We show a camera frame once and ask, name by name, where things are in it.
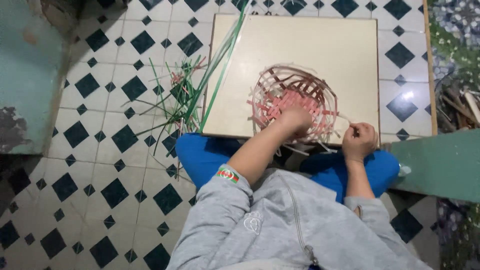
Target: tiled floor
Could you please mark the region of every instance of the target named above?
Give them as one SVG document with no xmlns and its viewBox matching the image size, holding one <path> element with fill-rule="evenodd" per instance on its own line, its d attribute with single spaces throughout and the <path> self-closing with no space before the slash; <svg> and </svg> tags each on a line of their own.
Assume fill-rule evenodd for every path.
<svg viewBox="0 0 480 270">
<path fill-rule="evenodd" d="M 168 80 L 157 86 L 152 66 L 162 77 L 165 62 L 207 56 L 214 14 L 238 14 L 242 3 L 132 0 L 121 11 L 110 0 L 87 3 L 48 155 L 11 178 L 15 198 L 0 218 L 0 269 L 167 265 L 195 187 L 182 169 L 176 177 L 170 150 L 177 131 L 136 135 L 165 120 L 159 110 L 142 114 L 150 107 L 143 102 L 171 89 Z M 421 0 L 265 0 L 253 10 L 377 18 L 382 140 L 432 135 Z M 433 198 L 383 200 L 412 252 L 435 267 Z"/>
</svg>

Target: blue pants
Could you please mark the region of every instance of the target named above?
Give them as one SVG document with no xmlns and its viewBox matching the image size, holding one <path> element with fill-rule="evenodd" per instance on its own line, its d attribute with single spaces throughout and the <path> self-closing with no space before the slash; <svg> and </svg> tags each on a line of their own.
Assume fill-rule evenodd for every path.
<svg viewBox="0 0 480 270">
<path fill-rule="evenodd" d="M 229 138 L 209 138 L 199 134 L 184 134 L 177 140 L 175 150 L 197 189 L 206 184 L 240 148 L 240 143 Z M 375 151 L 364 161 L 368 181 L 375 197 L 379 197 L 397 177 L 400 170 L 396 158 Z M 300 172 L 311 174 L 311 180 L 336 192 L 336 201 L 343 203 L 347 191 L 347 168 L 343 154 L 316 154 L 300 165 Z"/>
</svg>

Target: person's right hand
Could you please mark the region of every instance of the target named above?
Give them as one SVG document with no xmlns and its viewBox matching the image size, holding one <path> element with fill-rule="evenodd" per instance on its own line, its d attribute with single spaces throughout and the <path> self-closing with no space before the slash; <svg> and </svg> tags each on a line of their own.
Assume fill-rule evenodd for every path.
<svg viewBox="0 0 480 270">
<path fill-rule="evenodd" d="M 363 159 L 377 148 L 378 134 L 372 125 L 352 123 L 343 136 L 343 155 L 345 161 L 363 163 Z"/>
</svg>

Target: hoodie logo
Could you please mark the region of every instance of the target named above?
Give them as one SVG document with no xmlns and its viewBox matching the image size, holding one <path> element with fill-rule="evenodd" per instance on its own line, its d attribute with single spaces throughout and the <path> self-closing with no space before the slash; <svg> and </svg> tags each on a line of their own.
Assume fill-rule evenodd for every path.
<svg viewBox="0 0 480 270">
<path fill-rule="evenodd" d="M 264 216 L 258 211 L 246 213 L 243 225 L 245 226 L 245 228 L 247 228 L 247 230 L 254 232 L 256 235 L 259 235 L 262 228 L 263 219 Z"/>
</svg>

